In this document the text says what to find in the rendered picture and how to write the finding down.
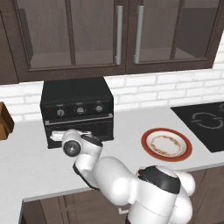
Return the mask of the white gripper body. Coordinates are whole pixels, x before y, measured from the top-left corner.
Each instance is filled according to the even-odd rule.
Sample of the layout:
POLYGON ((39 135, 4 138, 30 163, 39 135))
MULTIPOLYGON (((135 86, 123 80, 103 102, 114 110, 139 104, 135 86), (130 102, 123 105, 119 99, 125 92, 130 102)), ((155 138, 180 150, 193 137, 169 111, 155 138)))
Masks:
POLYGON ((55 142, 63 142, 66 140, 68 131, 54 130, 50 138, 55 142))

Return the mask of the black toaster oven door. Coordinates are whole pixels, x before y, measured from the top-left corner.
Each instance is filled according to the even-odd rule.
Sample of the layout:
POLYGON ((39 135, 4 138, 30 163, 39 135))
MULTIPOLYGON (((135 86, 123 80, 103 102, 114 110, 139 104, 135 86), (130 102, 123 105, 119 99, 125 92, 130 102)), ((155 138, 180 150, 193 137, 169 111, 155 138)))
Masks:
POLYGON ((103 119, 98 121, 86 122, 70 122, 58 123, 54 125, 45 125, 45 134, 49 149, 61 147, 61 142, 53 141, 50 136, 54 130, 79 130, 82 132, 91 131, 92 134, 98 137, 101 141, 109 141, 114 139, 114 117, 111 119, 103 119))

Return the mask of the black toaster oven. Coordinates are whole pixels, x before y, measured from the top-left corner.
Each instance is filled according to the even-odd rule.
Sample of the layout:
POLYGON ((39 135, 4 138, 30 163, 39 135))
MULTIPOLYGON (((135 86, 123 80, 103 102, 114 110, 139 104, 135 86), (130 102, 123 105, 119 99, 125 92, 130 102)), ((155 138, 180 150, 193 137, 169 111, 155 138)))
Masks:
POLYGON ((50 120, 114 115, 114 97, 103 77, 45 81, 39 106, 44 127, 50 120), (97 105, 103 106, 102 112, 95 111, 97 105), (83 107, 85 113, 79 115, 78 107, 83 107), (64 116, 57 115, 59 109, 65 110, 64 116))

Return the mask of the dark glass cupboard door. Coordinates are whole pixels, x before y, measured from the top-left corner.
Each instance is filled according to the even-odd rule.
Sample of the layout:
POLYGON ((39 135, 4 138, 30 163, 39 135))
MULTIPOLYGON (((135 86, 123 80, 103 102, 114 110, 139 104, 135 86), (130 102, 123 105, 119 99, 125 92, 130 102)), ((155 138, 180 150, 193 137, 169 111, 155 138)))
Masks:
POLYGON ((126 72, 208 69, 224 31, 224 0, 129 0, 126 72), (134 63, 137 6, 143 5, 140 60, 134 63))
POLYGON ((0 0, 20 82, 124 74, 129 0, 0 0), (116 6, 122 57, 116 64, 116 6))

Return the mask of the brown wooden block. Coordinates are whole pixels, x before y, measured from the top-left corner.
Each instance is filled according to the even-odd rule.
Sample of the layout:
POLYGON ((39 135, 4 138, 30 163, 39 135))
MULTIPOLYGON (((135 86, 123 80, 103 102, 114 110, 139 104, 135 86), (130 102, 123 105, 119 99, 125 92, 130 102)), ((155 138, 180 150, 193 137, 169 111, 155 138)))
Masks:
POLYGON ((0 101, 0 141, 6 140, 13 129, 14 121, 5 104, 0 101))

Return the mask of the dark wood base cupboard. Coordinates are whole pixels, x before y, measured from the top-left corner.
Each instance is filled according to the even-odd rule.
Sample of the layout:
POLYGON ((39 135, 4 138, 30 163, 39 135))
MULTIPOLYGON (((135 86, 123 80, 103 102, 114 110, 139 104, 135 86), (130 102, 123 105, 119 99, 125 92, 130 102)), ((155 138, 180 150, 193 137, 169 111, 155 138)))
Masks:
POLYGON ((125 224, 129 208, 90 190, 25 202, 21 224, 125 224))
POLYGON ((188 224, 224 224, 224 165, 191 171, 196 189, 188 224))

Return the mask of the red rimmed white plate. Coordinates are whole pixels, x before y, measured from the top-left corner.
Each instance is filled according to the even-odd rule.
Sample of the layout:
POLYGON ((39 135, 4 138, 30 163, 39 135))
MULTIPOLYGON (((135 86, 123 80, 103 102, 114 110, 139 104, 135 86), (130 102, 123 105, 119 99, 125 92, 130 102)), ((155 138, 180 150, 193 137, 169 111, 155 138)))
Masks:
POLYGON ((149 129, 141 138, 143 149, 152 157, 165 162, 179 162, 193 152, 190 140, 182 133, 167 128, 149 129))

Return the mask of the black hob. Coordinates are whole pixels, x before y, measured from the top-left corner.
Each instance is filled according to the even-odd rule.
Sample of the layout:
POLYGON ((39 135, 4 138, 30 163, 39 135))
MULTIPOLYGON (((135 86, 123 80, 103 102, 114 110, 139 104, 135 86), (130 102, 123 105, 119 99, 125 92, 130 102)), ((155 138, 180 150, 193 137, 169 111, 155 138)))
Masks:
POLYGON ((211 153, 224 151, 224 101, 171 110, 211 153))

